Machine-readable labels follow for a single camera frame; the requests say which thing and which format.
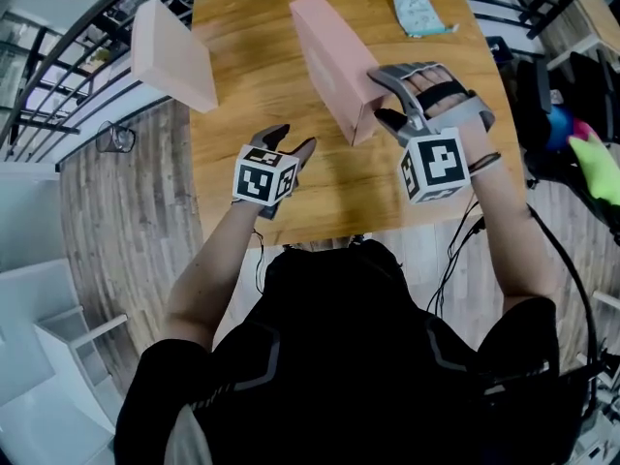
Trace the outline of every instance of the wooden floor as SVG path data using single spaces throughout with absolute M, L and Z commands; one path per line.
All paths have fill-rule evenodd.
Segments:
M 133 378 L 139 353 L 158 336 L 173 279 L 202 244 L 189 164 L 188 111 L 167 102 L 137 118 L 131 154 L 99 154 L 93 143 L 62 166 L 63 227 L 78 296 L 95 326 L 122 312 L 130 320 L 98 341 L 121 391 Z M 620 296 L 620 247 L 606 228 L 564 186 L 541 183 L 531 204 L 566 247 L 586 290 Z M 456 222 L 387 232 L 373 237 L 403 263 L 412 297 L 425 307 L 446 264 Z M 342 240 L 311 243 L 311 248 Z M 265 249 L 269 263 L 280 247 Z M 259 298 L 255 272 L 260 251 L 250 250 L 225 319 L 221 339 Z M 563 365 L 584 346 L 583 308 L 564 267 L 558 310 Z M 477 347 L 500 316 L 501 296 L 490 265 L 486 236 L 468 243 L 446 288 L 445 319 Z M 599 337 L 620 353 L 620 312 L 595 305 Z
M 130 123 L 129 154 L 88 144 L 61 167 L 62 221 L 77 294 L 95 326 L 129 323 L 98 341 L 119 389 L 157 339 L 174 278 L 202 244 L 190 158 L 189 111 L 168 101 Z
M 532 0 L 523 0 L 525 4 L 531 3 Z M 546 13 L 550 7 L 542 5 L 541 12 Z M 592 23 L 584 12 L 582 5 L 575 0 L 560 15 L 550 22 L 539 35 L 549 57 L 554 58 L 570 49 L 580 40 L 590 36 L 593 33 Z M 618 56 L 612 50 L 600 46 L 601 51 L 610 64 L 614 64 L 618 60 Z M 587 56 L 598 60 L 596 49 L 592 48 L 585 53 Z M 565 74 L 571 77 L 570 68 L 563 68 Z

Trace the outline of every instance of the green cloth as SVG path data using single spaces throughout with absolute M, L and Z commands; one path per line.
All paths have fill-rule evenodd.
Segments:
M 620 205 L 620 169 L 599 137 L 590 133 L 586 141 L 571 136 L 569 144 L 583 171 L 590 195 Z

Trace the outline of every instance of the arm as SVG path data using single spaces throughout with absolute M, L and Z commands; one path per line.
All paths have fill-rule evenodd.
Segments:
M 460 127 L 467 164 L 495 151 L 479 117 Z M 472 185 L 484 215 L 491 261 L 504 293 L 504 312 L 532 296 L 553 299 L 556 270 L 538 223 L 519 197 L 503 162 L 474 176 Z
M 211 350 L 261 208 L 249 201 L 231 205 L 172 286 L 164 337 L 194 341 Z

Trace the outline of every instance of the wire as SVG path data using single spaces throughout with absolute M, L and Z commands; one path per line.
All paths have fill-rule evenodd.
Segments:
M 467 203 L 467 207 L 466 207 L 465 213 L 463 214 L 463 217 L 461 218 L 461 222 L 459 223 L 458 228 L 456 229 L 456 232 L 454 233 L 454 236 L 452 237 L 452 240 L 448 245 L 448 264 L 446 265 L 446 268 L 444 269 L 444 273 L 442 275 L 442 278 L 440 279 L 440 284 L 437 288 L 437 291 L 435 292 L 433 296 L 431 296 L 430 301 L 428 302 L 428 305 L 426 305 L 426 310 L 428 311 L 434 301 L 435 302 L 435 308 L 434 308 L 435 315 L 440 316 L 440 317 L 444 316 L 444 303 L 446 301 L 444 289 L 446 287 L 446 284 L 448 283 L 448 280 L 451 278 L 452 274 L 454 273 L 454 270 L 456 269 L 456 262 L 458 261 L 458 257 L 461 253 L 461 250 L 463 249 L 463 246 L 465 245 L 467 240 L 472 235 L 474 235 L 475 233 L 478 233 L 481 229 L 483 229 L 483 221 L 481 223 L 481 221 L 478 220 L 478 222 L 474 224 L 474 226 L 472 226 L 470 230 L 467 231 L 459 247 L 456 250 L 454 250 L 454 243 L 456 242 L 458 235 L 463 229 L 463 226 L 465 225 L 465 221 L 467 220 L 467 217 L 469 217 L 469 214 L 472 213 L 472 210 L 474 210 L 474 208 L 478 206 L 477 201 L 474 201 L 472 203 L 473 200 L 474 200 L 474 196 L 472 196 L 469 202 Z
M 454 237 L 452 238 L 449 244 L 448 265 L 446 266 L 446 270 L 444 271 L 444 275 L 441 279 L 439 287 L 437 288 L 437 291 L 431 297 L 430 301 L 428 302 L 428 305 L 426 306 L 426 310 L 429 310 L 433 301 L 435 301 L 435 315 L 439 315 L 442 317 L 444 315 L 444 301 L 445 301 L 444 289 L 446 287 L 448 280 L 451 278 L 452 274 L 454 273 L 454 269 L 456 268 L 456 262 L 458 261 L 458 257 L 461 253 L 461 250 L 463 249 L 463 246 L 465 245 L 467 240 L 470 237 L 472 237 L 472 235 L 479 233 L 481 230 L 485 229 L 484 218 L 480 217 L 480 219 L 476 222 L 476 224 L 474 224 L 470 228 L 470 230 L 467 231 L 460 245 L 458 246 L 456 251 L 454 251 L 454 243 L 456 242 L 456 239 L 465 224 L 465 220 L 467 219 L 471 211 L 476 207 L 476 205 L 478 205 L 477 201 L 473 205 L 469 206 L 469 208 L 463 215 L 461 222 L 458 225 L 458 228 L 456 230 L 456 233 L 454 234 Z M 574 263 L 571 260 L 571 257 L 569 257 L 569 254 L 566 252 L 564 247 L 560 244 L 557 238 L 553 235 L 553 233 L 549 230 L 549 228 L 543 222 L 543 220 L 541 219 L 537 211 L 534 210 L 534 208 L 532 208 L 529 204 L 527 206 L 530 210 L 532 218 L 541 227 L 542 233 L 551 242 L 551 244 L 553 245 L 553 248 L 555 248 L 555 250 L 558 252 L 558 255 L 560 255 L 562 262 L 564 262 L 564 265 L 566 266 L 569 273 L 571 274 L 574 280 L 574 283 L 577 287 L 577 290 L 579 291 L 579 297 L 581 298 L 581 301 L 583 303 L 583 308 L 585 310 L 585 320 L 588 326 L 588 365 L 594 365 L 598 363 L 599 361 L 599 354 L 598 354 L 596 325 L 594 324 L 594 316 L 592 314 L 592 306 L 590 305 L 588 294 L 586 293 L 585 288 L 583 287 L 583 283 L 581 282 L 579 273 L 577 272 L 574 266 Z M 597 382 L 596 381 L 597 381 L 596 377 L 592 377 L 592 380 L 590 381 L 590 402 L 588 404 L 588 408 L 585 414 L 583 415 L 584 419 L 588 419 L 596 408 L 596 404 L 597 404 L 597 401 L 596 401 Z
M 594 316 L 592 315 L 592 305 L 590 305 L 590 300 L 588 299 L 588 294 L 585 292 L 585 288 L 583 287 L 583 283 L 581 282 L 581 278 L 579 277 L 579 273 L 577 269 L 574 267 L 574 263 L 569 257 L 569 254 L 566 252 L 564 247 L 560 244 L 558 239 L 553 235 L 553 232 L 549 230 L 546 224 L 541 219 L 540 215 L 537 211 L 532 208 L 530 205 L 527 205 L 530 209 L 532 217 L 536 222 L 538 222 L 541 227 L 542 233 L 547 237 L 555 251 L 558 252 L 558 255 L 564 262 L 564 265 L 569 270 L 575 285 L 577 286 L 577 290 L 579 291 L 579 296 L 581 297 L 581 301 L 583 302 L 583 308 L 585 310 L 585 321 L 588 325 L 588 364 L 592 365 L 597 363 L 599 360 L 598 354 L 598 344 L 597 344 L 597 331 L 596 325 L 594 324 Z M 597 404 L 597 378 L 593 377 L 592 381 L 590 381 L 590 404 L 586 410 L 585 415 L 583 416 L 585 419 L 588 419 L 592 413 L 594 412 Z
M 470 177 L 474 177 L 475 175 L 485 171 L 490 168 L 494 164 L 500 161 L 502 155 L 499 152 L 489 153 L 484 155 L 481 159 L 477 160 L 473 164 L 467 166 L 467 170 L 469 171 Z
M 254 276 L 254 284 L 256 286 L 256 291 L 258 291 L 261 295 L 264 292 L 264 287 L 261 286 L 261 273 L 262 273 L 262 265 L 264 258 L 264 238 L 263 235 L 257 230 L 252 230 L 252 233 L 257 236 L 259 242 L 261 243 L 261 257 L 259 258 L 259 262 L 256 264 L 256 274 Z

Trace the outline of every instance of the pink box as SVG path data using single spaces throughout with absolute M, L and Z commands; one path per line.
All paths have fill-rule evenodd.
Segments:
M 159 0 L 136 12 L 132 74 L 197 111 L 218 105 L 208 48 Z
M 326 0 L 291 2 L 308 74 L 351 145 L 370 138 L 388 92 L 366 72 L 379 66 L 370 50 Z

